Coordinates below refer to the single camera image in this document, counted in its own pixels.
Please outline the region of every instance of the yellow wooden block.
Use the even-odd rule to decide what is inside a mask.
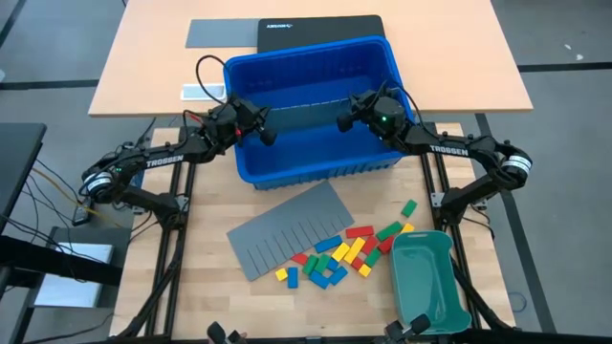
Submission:
[[[344,256],[344,261],[348,264],[353,263],[355,257],[357,257],[357,255],[360,253],[363,244],[365,244],[365,240],[363,240],[362,238],[355,239],[355,242],[351,246],[351,249],[346,252],[346,255]]]
[[[368,267],[366,264],[363,264],[360,268],[360,274],[363,277],[367,277],[367,275],[370,274],[370,271],[372,271],[372,268]]]
[[[406,233],[409,231],[413,231],[414,230],[414,226],[411,224],[405,224],[404,228],[402,228],[402,233]]]
[[[276,279],[278,281],[284,281],[287,279],[287,270],[285,268],[283,269],[278,269],[276,271]]]
[[[332,258],[334,258],[334,260],[336,260],[337,262],[341,261],[349,249],[351,249],[351,247],[346,245],[346,243],[340,244],[340,246],[336,248],[336,250],[332,254]]]

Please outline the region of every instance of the blue wooden block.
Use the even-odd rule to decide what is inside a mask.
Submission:
[[[310,280],[323,289],[327,289],[327,286],[329,285],[329,280],[316,271],[313,271],[313,273],[310,274]]]
[[[329,263],[327,264],[327,268],[330,269],[331,271],[336,271],[339,265],[340,263],[336,259],[332,258],[329,260]]]
[[[297,268],[287,268],[287,287],[289,289],[297,288]]]
[[[318,243],[315,245],[315,250],[317,251],[317,253],[321,253],[324,252],[330,248],[334,248],[336,246],[339,246],[340,244],[342,244],[342,238],[340,238],[339,235],[335,236],[335,237],[331,237],[329,239],[325,239],[322,242]]]
[[[348,271],[344,267],[338,267],[334,273],[329,277],[329,283],[334,286],[348,274]]]

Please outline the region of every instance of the wooden tabletop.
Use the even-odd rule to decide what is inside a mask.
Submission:
[[[455,123],[439,124],[438,130],[461,134],[460,125]],[[177,129],[157,129],[152,143],[176,141],[177,135]],[[463,186],[474,180],[470,160],[445,157],[445,163],[451,186]],[[167,191],[171,174],[172,166],[147,170],[143,188],[156,193]],[[391,169],[335,178],[330,182],[355,219],[355,226],[373,225],[380,230],[394,221],[405,222],[400,212],[407,200],[413,199],[418,206],[409,221],[417,230],[432,228],[418,157],[403,158]],[[381,258],[365,279],[346,266],[348,276],[328,290],[308,281],[303,273],[299,274],[296,290],[287,289],[286,283],[278,282],[272,272],[253,282],[245,278],[227,232],[314,185],[254,190],[240,180],[233,149],[225,157],[198,166],[173,338],[206,337],[206,328],[212,321],[219,321],[228,331],[247,332],[249,337],[378,335],[383,333],[386,323],[398,318],[388,256]],[[479,216],[470,210],[466,214],[483,221]],[[137,225],[143,220],[141,216],[134,223]],[[499,317],[513,324],[490,233],[467,221],[461,224],[461,232],[472,283]],[[161,229],[153,226],[130,245],[111,334],[127,326],[150,293],[160,238]],[[284,266],[296,266],[296,263],[288,262]],[[166,301],[164,296],[161,317]],[[159,321],[158,331],[162,327],[163,321]]]
[[[89,109],[93,117],[174,116],[210,101],[181,101],[204,54],[223,60],[255,47],[187,49],[191,19],[378,14],[405,88],[423,111],[529,111],[532,103],[488,0],[130,0]],[[202,66],[222,83],[221,66]]]

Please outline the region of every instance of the green wooden block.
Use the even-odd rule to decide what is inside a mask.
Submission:
[[[332,257],[328,256],[327,254],[321,254],[320,257],[318,257],[318,262],[317,262],[317,266],[315,267],[315,271],[323,274],[323,272],[325,272],[325,270],[327,269],[327,265],[329,264],[329,260]]]
[[[311,254],[310,257],[308,257],[308,261],[304,265],[302,272],[310,276],[311,272],[313,272],[313,270],[315,269],[315,266],[317,265],[317,261],[318,261],[318,258],[315,255]]]
[[[391,235],[395,233],[399,233],[401,230],[402,230],[402,224],[396,221],[393,224],[389,225],[387,228],[376,233],[376,237],[379,239],[380,242],[383,242],[384,239],[390,237]]]
[[[417,208],[417,203],[412,201],[412,200],[410,200],[405,205],[404,209],[402,209],[402,215],[404,215],[405,217],[410,217],[410,215],[412,215],[412,212],[416,208]]]
[[[372,268],[376,264],[376,262],[381,258],[381,251],[377,248],[374,248],[372,252],[365,258],[365,264]]]

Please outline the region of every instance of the laptop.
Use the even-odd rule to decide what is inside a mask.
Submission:
[[[368,35],[384,37],[378,15],[316,18],[266,18],[257,27],[257,52],[329,43]]]

